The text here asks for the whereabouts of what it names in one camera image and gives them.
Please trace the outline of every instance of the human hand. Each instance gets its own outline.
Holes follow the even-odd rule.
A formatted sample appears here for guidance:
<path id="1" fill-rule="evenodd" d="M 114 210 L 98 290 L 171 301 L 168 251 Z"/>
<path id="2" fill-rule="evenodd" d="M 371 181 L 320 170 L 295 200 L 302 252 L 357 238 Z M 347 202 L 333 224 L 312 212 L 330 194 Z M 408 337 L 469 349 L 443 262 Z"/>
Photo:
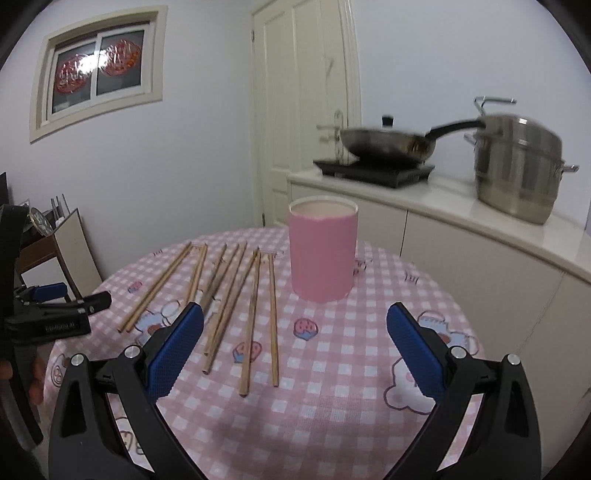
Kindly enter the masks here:
<path id="1" fill-rule="evenodd" d="M 29 398 L 31 403 L 39 406 L 43 403 L 43 381 L 45 380 L 46 365 L 41 358 L 35 358 L 33 362 L 33 381 L 29 386 Z M 12 365 L 6 360 L 0 360 L 0 380 L 12 378 Z"/>

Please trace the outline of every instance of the pan lid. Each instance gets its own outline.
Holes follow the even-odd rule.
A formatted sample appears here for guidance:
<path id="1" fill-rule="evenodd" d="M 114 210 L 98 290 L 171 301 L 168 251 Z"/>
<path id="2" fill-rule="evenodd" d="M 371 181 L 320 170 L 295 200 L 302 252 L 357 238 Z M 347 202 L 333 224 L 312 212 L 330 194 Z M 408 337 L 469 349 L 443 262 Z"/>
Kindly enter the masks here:
<path id="1" fill-rule="evenodd" d="M 486 115 L 484 131 L 476 136 L 484 136 L 517 143 L 538 150 L 550 157 L 562 158 L 562 140 L 552 130 L 541 123 L 519 115 Z"/>

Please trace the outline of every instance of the countertop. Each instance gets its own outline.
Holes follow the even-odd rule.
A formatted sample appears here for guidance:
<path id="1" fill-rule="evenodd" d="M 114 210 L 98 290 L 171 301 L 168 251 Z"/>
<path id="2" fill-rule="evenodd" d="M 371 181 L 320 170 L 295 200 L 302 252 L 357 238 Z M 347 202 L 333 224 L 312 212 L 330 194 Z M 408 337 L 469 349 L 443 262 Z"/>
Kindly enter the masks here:
<path id="1" fill-rule="evenodd" d="M 583 228 L 557 215 L 544 225 L 518 220 L 478 201 L 473 184 L 432 175 L 428 183 L 389 189 L 326 177 L 316 168 L 290 174 L 288 181 L 441 220 L 533 255 L 591 284 L 591 237 Z"/>

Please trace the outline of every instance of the wooden chopstick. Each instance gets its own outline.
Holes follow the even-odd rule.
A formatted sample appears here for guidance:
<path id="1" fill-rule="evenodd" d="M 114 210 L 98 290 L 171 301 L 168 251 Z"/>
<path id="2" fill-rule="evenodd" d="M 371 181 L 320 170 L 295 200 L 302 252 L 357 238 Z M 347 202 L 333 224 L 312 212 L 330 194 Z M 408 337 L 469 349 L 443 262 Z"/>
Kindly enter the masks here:
<path id="1" fill-rule="evenodd" d="M 246 323 L 246 351 L 242 360 L 242 376 L 240 377 L 240 387 L 238 393 L 241 397 L 246 397 L 251 389 L 251 356 L 252 339 L 255 334 L 256 319 L 256 301 L 258 300 L 258 283 L 261 273 L 261 254 L 256 256 L 255 260 L 255 281 L 252 286 L 251 304 L 248 309 L 248 322 Z"/>
<path id="2" fill-rule="evenodd" d="M 220 273 L 216 275 L 216 277 L 213 279 L 213 282 L 210 285 L 209 290 L 206 290 L 203 293 L 203 297 L 201 297 L 201 301 L 199 302 L 199 304 L 201 305 L 201 309 L 203 310 L 204 316 L 207 316 L 207 311 L 209 310 L 209 307 L 213 302 L 213 297 L 219 290 L 220 285 L 223 282 L 223 279 L 226 277 L 228 268 L 230 268 L 230 265 L 234 260 L 234 257 L 236 256 L 236 252 L 238 252 L 239 246 L 239 244 L 236 244 L 234 250 L 232 250 L 232 255 L 230 255 L 230 260 L 227 261 L 227 263 L 222 267 Z"/>
<path id="3" fill-rule="evenodd" d="M 146 292 L 146 294 L 141 298 L 137 306 L 130 312 L 129 315 L 127 315 L 127 317 L 123 319 L 123 321 L 121 321 L 119 327 L 117 328 L 119 333 L 123 332 L 124 330 L 130 332 L 134 328 L 135 324 L 138 322 L 144 310 L 148 308 L 154 297 L 162 289 L 164 284 L 172 276 L 172 274 L 180 265 L 180 263 L 184 260 L 184 258 L 189 254 L 189 252 L 191 251 L 191 246 L 191 242 L 185 244 L 183 249 L 174 258 L 172 263 L 167 267 L 166 270 L 162 272 L 162 274 L 158 277 L 154 285 L 152 285 L 150 289 Z"/>
<path id="4" fill-rule="evenodd" d="M 277 344 L 277 295 L 275 291 L 274 254 L 269 258 L 269 289 L 271 290 L 271 376 L 273 386 L 279 387 L 279 346 Z"/>
<path id="5" fill-rule="evenodd" d="M 195 295 L 197 294 L 199 281 L 201 280 L 201 273 L 203 272 L 203 266 L 205 265 L 205 258 L 207 257 L 207 248 L 207 244 L 205 244 L 199 250 L 199 259 L 197 260 L 197 264 L 191 275 L 191 281 L 189 282 L 183 305 L 187 305 L 190 301 L 195 301 Z"/>
<path id="6" fill-rule="evenodd" d="M 224 253 L 226 253 L 226 249 L 227 248 L 228 248 L 228 244 L 223 244 L 222 251 L 217 256 L 217 259 L 216 259 L 216 261 L 213 264 L 212 274 L 209 275 L 209 280 L 207 281 L 207 284 L 205 285 L 205 288 L 203 289 L 203 295 L 201 295 L 201 300 L 199 300 L 199 304 L 201 305 L 201 308 L 203 310 L 203 315 L 204 316 L 206 314 L 206 311 L 203 308 L 203 301 L 205 300 L 205 295 L 207 295 L 208 292 L 212 289 L 213 282 L 216 279 L 217 271 L 219 270 L 220 265 L 222 265 L 223 255 L 224 255 Z"/>
<path id="7" fill-rule="evenodd" d="M 205 364 L 203 365 L 203 373 L 206 375 L 212 371 L 213 361 L 216 359 L 217 351 L 222 344 L 224 333 L 226 333 L 226 328 L 228 327 L 228 323 L 230 323 L 232 313 L 234 313 L 234 308 L 236 308 L 236 303 L 238 302 L 238 298 L 240 297 L 244 284 L 246 283 L 246 279 L 248 278 L 248 274 L 251 271 L 252 264 L 254 263 L 255 258 L 258 256 L 258 253 L 258 248 L 252 253 L 250 259 L 248 260 L 248 264 L 246 265 L 246 271 L 242 274 L 240 282 L 238 282 L 238 288 L 234 290 L 228 308 L 221 317 L 219 326 L 217 327 L 216 333 L 213 337 L 213 343 L 209 349 L 209 355 L 207 356 Z"/>
<path id="8" fill-rule="evenodd" d="M 217 331 L 217 327 L 222 321 L 223 312 L 224 310 L 226 310 L 226 306 L 228 305 L 228 300 L 230 299 L 230 294 L 232 293 L 232 287 L 234 286 L 234 282 L 236 281 L 236 277 L 238 276 L 238 270 L 240 269 L 240 264 L 242 263 L 242 259 L 244 258 L 244 252 L 246 252 L 247 247 L 248 244 L 245 244 L 244 247 L 240 250 L 240 253 L 238 254 L 238 262 L 236 263 L 236 268 L 234 269 L 234 272 L 231 275 L 230 285 L 228 287 L 228 291 L 226 292 L 226 296 L 222 301 L 222 305 L 220 306 L 219 312 L 217 312 L 216 315 L 211 319 L 212 327 L 210 327 L 209 329 L 210 333 L 207 336 L 207 343 L 205 344 L 205 350 L 203 351 L 204 355 L 208 355 L 209 349 L 212 347 L 213 337 Z"/>

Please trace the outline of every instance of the silver screw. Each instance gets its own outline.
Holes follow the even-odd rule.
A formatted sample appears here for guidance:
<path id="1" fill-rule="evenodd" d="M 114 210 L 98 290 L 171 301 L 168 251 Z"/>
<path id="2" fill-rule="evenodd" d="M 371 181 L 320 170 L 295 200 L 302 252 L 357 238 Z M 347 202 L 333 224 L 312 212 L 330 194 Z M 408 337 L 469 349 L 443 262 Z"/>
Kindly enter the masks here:
<path id="1" fill-rule="evenodd" d="M 511 365 L 519 365 L 521 363 L 521 358 L 519 358 L 516 354 L 511 353 L 511 354 L 507 355 L 507 361 Z"/>
<path id="2" fill-rule="evenodd" d="M 137 345 L 131 345 L 125 349 L 125 356 L 127 358 L 135 358 L 139 355 L 139 347 Z"/>
<path id="3" fill-rule="evenodd" d="M 74 365 L 75 367 L 77 367 L 78 365 L 81 365 L 84 362 L 84 355 L 81 355 L 79 353 L 75 354 L 72 357 L 72 360 L 70 360 L 70 363 L 72 365 Z"/>
<path id="4" fill-rule="evenodd" d="M 457 359 L 465 358 L 467 355 L 466 351 L 461 346 L 455 346 L 452 348 L 452 356 Z"/>

